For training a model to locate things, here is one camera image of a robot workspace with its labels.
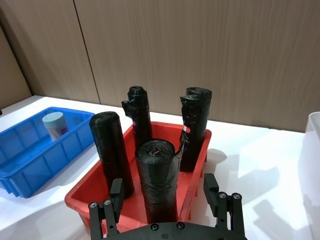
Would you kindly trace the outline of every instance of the screw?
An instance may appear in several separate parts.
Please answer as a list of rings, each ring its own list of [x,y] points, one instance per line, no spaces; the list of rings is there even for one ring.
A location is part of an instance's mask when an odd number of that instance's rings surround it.
[[[240,196],[240,194],[235,194],[235,195],[233,195],[233,198],[234,199],[241,199],[241,196]]]
[[[151,225],[151,230],[152,230],[152,231],[157,231],[158,229],[159,229],[159,225],[158,225],[158,224],[153,223],[153,224]]]
[[[184,229],[184,228],[185,228],[185,224],[184,224],[183,222],[178,222],[178,223],[176,224],[176,227],[177,227],[178,229]]]
[[[222,192],[222,193],[219,194],[219,197],[222,198],[222,199],[224,199],[226,196],[227,196],[227,195],[226,195],[224,192]]]
[[[111,203],[111,201],[108,199],[108,200],[105,200],[103,203],[104,203],[104,205],[109,205]]]

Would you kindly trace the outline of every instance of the white plastic container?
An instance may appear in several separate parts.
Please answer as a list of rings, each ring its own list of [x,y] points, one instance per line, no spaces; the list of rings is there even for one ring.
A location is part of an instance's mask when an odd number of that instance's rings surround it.
[[[298,172],[313,239],[320,240],[320,112],[309,115]]]

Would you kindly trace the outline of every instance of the robotic hand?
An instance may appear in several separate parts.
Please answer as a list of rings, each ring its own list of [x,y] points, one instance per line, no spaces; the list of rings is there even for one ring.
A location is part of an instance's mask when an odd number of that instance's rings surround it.
[[[124,203],[124,186],[121,178],[113,181],[110,199],[89,204],[91,240],[247,240],[242,212],[242,196],[219,192],[219,185],[211,173],[204,174],[203,191],[216,217],[215,227],[188,222],[160,222],[119,233],[116,223]],[[230,214],[231,229],[227,226]],[[101,221],[106,220],[107,238],[103,238]]]

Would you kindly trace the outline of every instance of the black plastic roll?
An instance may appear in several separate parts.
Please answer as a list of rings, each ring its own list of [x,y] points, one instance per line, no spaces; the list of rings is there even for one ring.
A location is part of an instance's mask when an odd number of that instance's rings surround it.
[[[180,171],[193,172],[205,139],[212,92],[200,87],[189,87],[182,103],[183,130],[180,144],[184,143]]]
[[[106,111],[91,117],[90,128],[99,154],[108,191],[114,179],[123,179],[124,197],[135,190],[119,116]]]
[[[147,91],[141,86],[129,88],[128,100],[122,102],[125,115],[132,119],[135,149],[152,139]]]
[[[172,143],[154,139],[135,152],[147,222],[176,222],[177,180],[181,159]]]

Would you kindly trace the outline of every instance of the cylindrical container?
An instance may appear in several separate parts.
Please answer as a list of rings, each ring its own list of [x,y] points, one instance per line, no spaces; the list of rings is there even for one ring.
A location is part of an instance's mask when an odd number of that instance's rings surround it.
[[[177,180],[181,150],[175,154],[172,143],[153,139],[135,152],[147,222],[175,222]]]
[[[124,197],[134,192],[120,118],[116,112],[98,113],[90,119],[90,128],[102,163],[108,191],[114,179],[123,179]]]
[[[60,111],[52,112],[42,118],[43,125],[47,129],[51,140],[55,141],[68,132],[64,114]]]
[[[200,87],[189,87],[182,103],[183,129],[180,144],[184,143],[180,171],[193,172],[205,138],[212,92]]]
[[[135,149],[152,139],[147,91],[141,86],[129,88],[128,100],[122,102],[125,115],[132,119]]]

